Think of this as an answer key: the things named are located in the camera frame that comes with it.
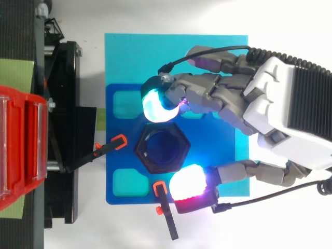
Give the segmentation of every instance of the black bracket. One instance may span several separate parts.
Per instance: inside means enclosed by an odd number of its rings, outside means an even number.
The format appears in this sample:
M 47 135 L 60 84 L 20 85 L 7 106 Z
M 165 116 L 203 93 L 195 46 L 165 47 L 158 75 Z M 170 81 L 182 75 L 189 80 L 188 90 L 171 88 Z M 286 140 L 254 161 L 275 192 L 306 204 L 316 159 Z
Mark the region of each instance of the black bracket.
M 172 240 L 176 240 L 176 239 L 178 239 L 178 234 L 176 231 L 173 215 L 172 215 L 170 205 L 169 205 L 166 193 L 165 193 L 164 186 L 162 184 L 159 184 L 156 186 L 156 190 L 157 190 L 158 197 L 160 200 L 162 212 L 166 219 L 168 230 L 170 231 L 171 238 L 172 238 Z
M 93 153 L 87 154 L 86 156 L 82 157 L 81 159 L 78 159 L 72 165 L 67 166 L 66 171 L 71 173 L 71 172 L 77 170 L 78 168 L 82 167 L 83 165 L 85 165 L 89 162 L 92 162 L 94 159 L 101 157 L 102 155 L 105 155 L 114 149 L 119 149 L 126 145 L 127 145 L 126 138 L 122 135 L 122 136 L 112 140 L 110 143 L 105 144 L 105 145 L 101 146 L 100 148 L 96 149 Z

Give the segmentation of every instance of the green tape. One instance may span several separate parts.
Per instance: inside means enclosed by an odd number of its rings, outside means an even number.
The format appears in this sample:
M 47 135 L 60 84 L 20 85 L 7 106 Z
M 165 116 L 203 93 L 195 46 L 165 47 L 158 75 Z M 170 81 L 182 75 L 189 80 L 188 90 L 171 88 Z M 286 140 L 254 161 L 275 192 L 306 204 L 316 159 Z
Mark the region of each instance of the green tape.
M 0 59 L 0 85 L 30 92 L 33 61 Z
M 13 87 L 21 92 L 30 92 L 33 74 L 33 61 L 0 59 L 0 85 Z M 24 196 L 0 212 L 0 218 L 21 219 Z
M 0 218 L 21 219 L 23 216 L 24 198 L 21 196 L 15 203 L 0 212 Z
M 97 108 L 97 131 L 106 131 L 106 108 Z

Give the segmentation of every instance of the screw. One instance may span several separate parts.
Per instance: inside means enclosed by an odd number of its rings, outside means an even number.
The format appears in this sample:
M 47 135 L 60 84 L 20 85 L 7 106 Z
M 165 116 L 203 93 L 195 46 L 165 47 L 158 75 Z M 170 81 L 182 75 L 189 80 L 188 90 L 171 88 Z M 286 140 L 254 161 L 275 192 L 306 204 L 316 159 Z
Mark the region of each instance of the screw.
M 47 107 L 48 107 L 48 111 L 51 113 L 53 111 L 53 109 L 56 107 L 56 104 L 53 102 L 52 98 L 49 98 L 48 102 L 47 102 Z
M 172 83 L 174 81 L 173 75 L 161 73 L 161 74 L 159 74 L 159 76 L 166 83 Z
M 82 50 L 82 48 L 77 48 L 77 49 L 76 49 L 76 56 L 78 56 L 78 57 L 82 57 L 82 55 L 83 55 L 83 50 Z
M 35 10 L 36 17 L 41 19 L 47 19 L 48 18 L 48 7 L 45 3 L 38 4 L 38 7 Z

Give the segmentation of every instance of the white background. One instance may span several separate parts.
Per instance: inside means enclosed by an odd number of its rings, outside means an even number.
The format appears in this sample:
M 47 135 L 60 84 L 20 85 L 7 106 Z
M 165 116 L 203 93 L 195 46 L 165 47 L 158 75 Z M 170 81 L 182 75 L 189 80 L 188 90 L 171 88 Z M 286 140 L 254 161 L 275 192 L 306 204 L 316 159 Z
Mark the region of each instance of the white background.
M 332 68 L 329 1 L 299 0 L 53 0 L 66 37 L 83 48 L 81 105 L 105 107 L 104 33 L 244 34 L 249 45 L 292 54 Z M 105 132 L 96 140 L 105 142 Z M 252 159 L 275 161 L 256 150 Z M 313 172 L 306 180 L 327 178 Z M 251 181 L 251 198 L 282 188 Z M 236 202 L 248 198 L 223 198 Z M 178 215 L 179 239 L 171 241 L 157 205 L 109 205 L 105 159 L 79 176 L 79 216 L 73 225 L 54 219 L 45 248 L 331 248 L 332 197 L 315 187 L 213 215 L 211 209 Z

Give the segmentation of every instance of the coiled cable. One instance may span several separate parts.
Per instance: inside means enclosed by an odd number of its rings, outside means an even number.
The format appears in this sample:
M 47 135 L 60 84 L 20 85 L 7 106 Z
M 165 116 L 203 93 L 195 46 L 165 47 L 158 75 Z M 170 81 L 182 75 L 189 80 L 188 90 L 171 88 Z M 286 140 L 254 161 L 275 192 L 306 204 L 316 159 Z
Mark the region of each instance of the coiled cable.
M 288 56 L 285 53 L 281 54 L 279 52 L 272 52 L 270 50 L 260 48 L 250 48 L 246 55 L 246 61 L 258 65 L 263 65 L 271 57 L 277 57 L 279 60 L 286 64 L 307 68 L 309 70 L 317 70 L 320 73 L 326 73 L 328 75 L 331 74 L 330 70 L 326 70 L 325 68 L 310 61 L 306 61 L 293 56 Z

